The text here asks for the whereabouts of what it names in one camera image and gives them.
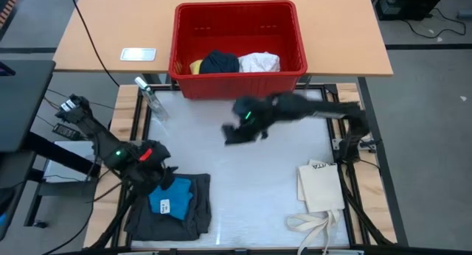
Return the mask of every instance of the yellow clothing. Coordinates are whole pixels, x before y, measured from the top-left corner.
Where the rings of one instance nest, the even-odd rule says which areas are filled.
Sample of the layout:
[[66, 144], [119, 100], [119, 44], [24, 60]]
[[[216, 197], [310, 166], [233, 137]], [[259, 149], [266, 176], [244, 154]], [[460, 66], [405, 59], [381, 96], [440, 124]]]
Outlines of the yellow clothing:
[[203, 60], [196, 60], [190, 64], [190, 72], [192, 74], [200, 74], [200, 65]]

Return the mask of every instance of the clear plastic bottle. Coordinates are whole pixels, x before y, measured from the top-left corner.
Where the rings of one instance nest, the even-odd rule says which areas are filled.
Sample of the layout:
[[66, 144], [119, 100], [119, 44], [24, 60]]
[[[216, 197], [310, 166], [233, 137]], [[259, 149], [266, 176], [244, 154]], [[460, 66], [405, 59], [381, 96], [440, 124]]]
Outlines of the clear plastic bottle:
[[136, 77], [134, 82], [139, 86], [142, 95], [147, 98], [147, 104], [153, 111], [153, 114], [156, 116], [156, 118], [161, 122], [165, 122], [167, 119], [169, 119], [169, 114], [165, 110], [164, 106], [162, 106], [157, 96], [151, 90], [150, 86], [141, 77]]

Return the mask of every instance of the black stand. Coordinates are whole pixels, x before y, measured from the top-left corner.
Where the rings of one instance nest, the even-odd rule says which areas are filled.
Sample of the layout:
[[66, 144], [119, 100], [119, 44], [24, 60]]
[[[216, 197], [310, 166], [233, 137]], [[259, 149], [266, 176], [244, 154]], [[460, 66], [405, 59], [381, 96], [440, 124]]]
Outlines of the black stand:
[[28, 133], [24, 140], [23, 148], [34, 151], [38, 155], [61, 163], [64, 166], [83, 174], [88, 174], [90, 168], [93, 167], [90, 172], [91, 177], [97, 177], [100, 172], [100, 165], [93, 165], [89, 160], [49, 142], [36, 133]]
[[[92, 164], [89, 160], [69, 152], [64, 148], [49, 142], [45, 138], [29, 132], [23, 143], [23, 149], [36, 152], [45, 158], [58, 162], [72, 170], [81, 172], [85, 175], [90, 173], [90, 176], [96, 178], [100, 173], [100, 165]], [[87, 186], [85, 182], [60, 182], [60, 183], [44, 183], [44, 172], [40, 170], [31, 169], [28, 175], [29, 181], [36, 181], [39, 183], [36, 188], [35, 195], [32, 199], [32, 204], [29, 206], [27, 217], [24, 221], [24, 226], [38, 226], [43, 225], [41, 221], [35, 220], [38, 213], [39, 206], [43, 196], [76, 196], [80, 197], [85, 193], [89, 193], [91, 186]]]

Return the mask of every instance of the white label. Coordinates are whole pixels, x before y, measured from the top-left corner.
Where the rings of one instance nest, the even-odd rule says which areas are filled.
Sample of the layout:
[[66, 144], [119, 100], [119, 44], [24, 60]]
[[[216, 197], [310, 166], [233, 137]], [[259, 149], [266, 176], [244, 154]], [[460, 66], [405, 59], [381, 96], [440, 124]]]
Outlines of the white label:
[[121, 51], [121, 60], [153, 61], [156, 58], [156, 49], [152, 48], [124, 48]]
[[70, 110], [71, 110], [71, 109], [69, 108], [69, 106], [66, 105], [66, 103], [62, 103], [62, 104], [60, 105], [60, 107], [61, 107], [62, 109], [64, 109], [64, 111], [70, 111]]
[[161, 214], [168, 214], [170, 213], [170, 200], [165, 199], [161, 200]]
[[70, 100], [70, 99], [68, 99], [68, 100], [66, 101], [66, 104], [67, 104], [69, 107], [71, 107], [71, 108], [77, 107], [77, 106], [72, 102], [72, 100]]

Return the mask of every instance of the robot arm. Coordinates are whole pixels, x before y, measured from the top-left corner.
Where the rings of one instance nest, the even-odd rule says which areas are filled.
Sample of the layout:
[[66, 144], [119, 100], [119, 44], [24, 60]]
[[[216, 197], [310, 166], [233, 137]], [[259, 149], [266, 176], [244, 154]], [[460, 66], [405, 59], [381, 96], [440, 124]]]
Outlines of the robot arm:
[[170, 157], [167, 148], [155, 141], [139, 146], [121, 142], [94, 118], [86, 98], [71, 95], [56, 116], [78, 126], [93, 141], [95, 154], [104, 165], [121, 181], [129, 182], [137, 195], [148, 195], [159, 184], [163, 189], [172, 184], [172, 170], [162, 163]]
[[233, 105], [240, 126], [223, 125], [225, 144], [255, 142], [259, 135], [268, 137], [268, 128], [275, 122], [294, 121], [307, 116], [328, 119], [345, 119], [349, 132], [339, 144], [338, 160], [358, 160], [358, 143], [369, 133], [365, 112], [357, 102], [331, 103], [306, 99], [291, 92], [272, 94], [263, 100], [241, 97]]

